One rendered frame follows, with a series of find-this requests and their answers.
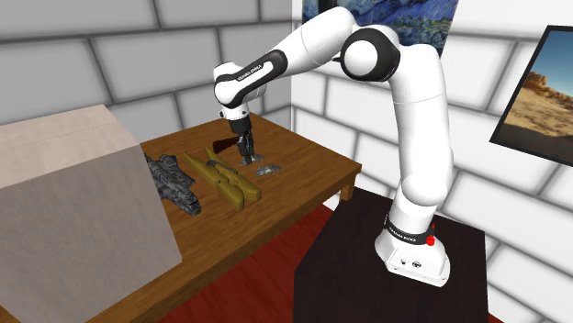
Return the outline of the black robot stand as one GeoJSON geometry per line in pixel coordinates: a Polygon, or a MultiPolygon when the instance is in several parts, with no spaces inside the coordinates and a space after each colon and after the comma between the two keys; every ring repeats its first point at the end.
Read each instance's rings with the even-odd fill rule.
{"type": "Polygon", "coordinates": [[[295,271],[294,323],[489,323],[485,234],[436,216],[451,262],[435,287],[390,273],[375,251],[391,199],[357,188],[295,271]]]}

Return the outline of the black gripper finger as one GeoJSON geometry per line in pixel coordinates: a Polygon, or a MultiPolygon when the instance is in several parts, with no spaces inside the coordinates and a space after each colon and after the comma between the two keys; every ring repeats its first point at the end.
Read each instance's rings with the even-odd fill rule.
{"type": "Polygon", "coordinates": [[[254,149],[253,149],[253,135],[251,133],[243,133],[239,136],[237,148],[240,155],[243,157],[244,164],[253,162],[254,149]]]}

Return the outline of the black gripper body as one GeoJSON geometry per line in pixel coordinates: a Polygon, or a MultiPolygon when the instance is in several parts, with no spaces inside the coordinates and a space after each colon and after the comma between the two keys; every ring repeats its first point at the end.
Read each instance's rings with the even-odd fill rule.
{"type": "Polygon", "coordinates": [[[252,122],[249,117],[242,117],[235,120],[229,120],[230,129],[233,134],[236,134],[241,140],[251,138],[252,135],[252,122]]]}

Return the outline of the blue swirl wall painting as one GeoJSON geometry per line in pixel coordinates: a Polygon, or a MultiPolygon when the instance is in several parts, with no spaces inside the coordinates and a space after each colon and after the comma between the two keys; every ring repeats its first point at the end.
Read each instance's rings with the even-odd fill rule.
{"type": "Polygon", "coordinates": [[[359,26],[384,25],[401,45],[428,44],[442,55],[458,0],[302,0],[302,20],[336,6],[348,9],[359,26]]]}

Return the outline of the beige fabric sofa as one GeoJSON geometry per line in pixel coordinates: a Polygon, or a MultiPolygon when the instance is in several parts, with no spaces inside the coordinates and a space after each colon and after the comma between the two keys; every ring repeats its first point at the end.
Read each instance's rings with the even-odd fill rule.
{"type": "Polygon", "coordinates": [[[105,106],[0,126],[0,306],[85,323],[182,260],[140,144],[105,106]]]}

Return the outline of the olive yellow clothespin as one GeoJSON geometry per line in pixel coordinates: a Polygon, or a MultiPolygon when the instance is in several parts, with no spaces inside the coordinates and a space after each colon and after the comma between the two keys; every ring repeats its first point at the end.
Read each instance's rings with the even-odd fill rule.
{"type": "Polygon", "coordinates": [[[244,201],[259,201],[262,191],[242,174],[231,168],[218,154],[204,147],[207,160],[184,153],[184,159],[233,207],[241,211],[244,201]]]}

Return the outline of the dark grey spaceship model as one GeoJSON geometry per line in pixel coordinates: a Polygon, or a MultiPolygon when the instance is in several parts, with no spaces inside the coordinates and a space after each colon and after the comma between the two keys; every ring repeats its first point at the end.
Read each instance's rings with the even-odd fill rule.
{"type": "Polygon", "coordinates": [[[180,169],[176,157],[163,154],[155,161],[145,154],[145,159],[159,197],[171,201],[191,216],[198,215],[201,206],[189,189],[196,181],[180,169]]]}

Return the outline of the brown wooden table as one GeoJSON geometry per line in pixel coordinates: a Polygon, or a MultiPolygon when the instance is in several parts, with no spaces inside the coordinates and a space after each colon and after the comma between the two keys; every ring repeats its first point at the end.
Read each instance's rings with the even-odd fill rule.
{"type": "Polygon", "coordinates": [[[236,264],[306,216],[336,193],[351,198],[360,163],[253,115],[254,147],[264,165],[279,171],[256,175],[257,164],[243,165],[235,149],[220,156],[262,192],[237,210],[196,172],[184,156],[205,159],[213,141],[230,136],[225,119],[217,119],[142,143],[156,158],[176,156],[181,169],[195,179],[191,186],[201,205],[195,217],[164,202],[182,261],[167,273],[90,319],[89,323],[155,323],[181,306],[236,264]]]}

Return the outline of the black framed desert picture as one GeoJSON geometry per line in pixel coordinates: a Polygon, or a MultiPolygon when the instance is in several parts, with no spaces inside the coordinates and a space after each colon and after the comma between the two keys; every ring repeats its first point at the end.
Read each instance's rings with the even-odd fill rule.
{"type": "Polygon", "coordinates": [[[489,141],[573,167],[573,27],[545,28],[489,141]]]}

